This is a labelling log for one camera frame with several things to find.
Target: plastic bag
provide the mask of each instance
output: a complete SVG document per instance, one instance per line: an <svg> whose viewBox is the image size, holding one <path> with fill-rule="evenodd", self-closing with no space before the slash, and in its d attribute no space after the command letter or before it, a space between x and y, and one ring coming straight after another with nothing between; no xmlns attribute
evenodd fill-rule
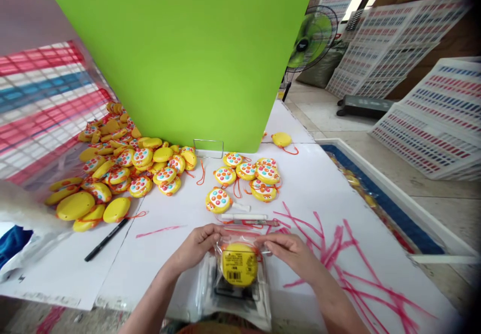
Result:
<svg viewBox="0 0 481 334"><path fill-rule="evenodd" d="M41 258L70 235L71 224L57 219L51 209L34 199L32 193L7 181L0 181L0 202L0 222L34 231L25 247L0 269L2 282L8 278L10 271Z"/></svg>
<svg viewBox="0 0 481 334"><path fill-rule="evenodd" d="M215 312L238 315L264 331L271 331L271 306L264 256L255 236L222 237L215 255L201 263L197 306L204 317Z"/></svg>

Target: plastic crate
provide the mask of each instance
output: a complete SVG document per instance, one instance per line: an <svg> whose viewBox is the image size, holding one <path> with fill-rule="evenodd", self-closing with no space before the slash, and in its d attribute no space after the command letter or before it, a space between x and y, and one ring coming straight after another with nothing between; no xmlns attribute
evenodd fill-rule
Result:
<svg viewBox="0 0 481 334"><path fill-rule="evenodd" d="M436 45L394 47L351 42L338 68L367 78L404 77Z"/></svg>
<svg viewBox="0 0 481 334"><path fill-rule="evenodd" d="M369 134L433 180L467 170L481 160L478 137L400 103L395 103Z"/></svg>
<svg viewBox="0 0 481 334"><path fill-rule="evenodd" d="M352 41L376 44L438 43L471 5L469 0L423 0L366 10Z"/></svg>
<svg viewBox="0 0 481 334"><path fill-rule="evenodd" d="M344 98L345 95L384 98L401 83L404 78L405 77L366 79L366 77L357 76L343 69L336 68L326 90L339 98Z"/></svg>
<svg viewBox="0 0 481 334"><path fill-rule="evenodd" d="M401 103L451 127L481 132L481 57L443 58Z"/></svg>
<svg viewBox="0 0 481 334"><path fill-rule="evenodd" d="M349 7L349 4L351 4L351 1L352 0L310 0L308 8L314 6L327 6L334 11L337 20L340 23L346 14L346 10Z"/></svg>

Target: green board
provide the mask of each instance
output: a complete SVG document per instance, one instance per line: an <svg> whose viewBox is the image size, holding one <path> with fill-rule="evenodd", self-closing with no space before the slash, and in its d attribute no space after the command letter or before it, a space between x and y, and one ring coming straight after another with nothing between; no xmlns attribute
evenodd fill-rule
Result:
<svg viewBox="0 0 481 334"><path fill-rule="evenodd" d="M240 152L259 148L309 2L56 1L143 136Z"/></svg>

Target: hand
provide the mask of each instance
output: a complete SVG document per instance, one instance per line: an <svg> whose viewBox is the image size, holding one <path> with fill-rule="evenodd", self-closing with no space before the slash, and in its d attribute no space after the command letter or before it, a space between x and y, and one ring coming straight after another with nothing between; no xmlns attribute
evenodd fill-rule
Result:
<svg viewBox="0 0 481 334"><path fill-rule="evenodd" d="M316 285L319 278L327 272L324 265L297 235L263 235L257 237L256 243L264 244L273 255L288 264L310 286Z"/></svg>
<svg viewBox="0 0 481 334"><path fill-rule="evenodd" d="M195 228L168 259L166 265L175 275L197 265L221 236L227 236L222 226L209 224Z"/></svg>

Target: barcode label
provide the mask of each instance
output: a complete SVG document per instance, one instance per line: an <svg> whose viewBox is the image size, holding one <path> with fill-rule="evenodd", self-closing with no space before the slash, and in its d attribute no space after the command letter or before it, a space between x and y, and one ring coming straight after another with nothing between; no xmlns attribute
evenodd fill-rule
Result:
<svg viewBox="0 0 481 334"><path fill-rule="evenodd" d="M229 280L240 280L241 279L241 272L240 271L228 271L227 276Z"/></svg>

